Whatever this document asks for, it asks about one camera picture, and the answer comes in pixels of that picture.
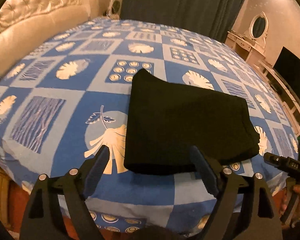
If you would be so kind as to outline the person's right hand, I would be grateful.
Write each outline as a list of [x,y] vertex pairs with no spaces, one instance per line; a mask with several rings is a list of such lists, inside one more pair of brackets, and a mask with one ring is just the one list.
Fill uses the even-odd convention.
[[[296,193],[296,195],[298,195],[297,197],[297,201],[296,201],[296,207],[294,208],[294,212],[292,214],[292,218],[291,218],[291,224],[297,224],[298,222],[300,222],[300,185],[294,185],[292,191],[294,193]],[[283,197],[283,200],[281,202],[281,206],[280,206],[280,209],[279,209],[279,213],[280,215],[283,215],[284,212],[286,211],[287,209],[287,204],[288,204],[288,200],[287,200],[287,194],[285,193],[284,197]],[[290,228],[290,225],[288,224],[285,224],[285,223],[281,223],[282,225],[282,229],[288,229]]]

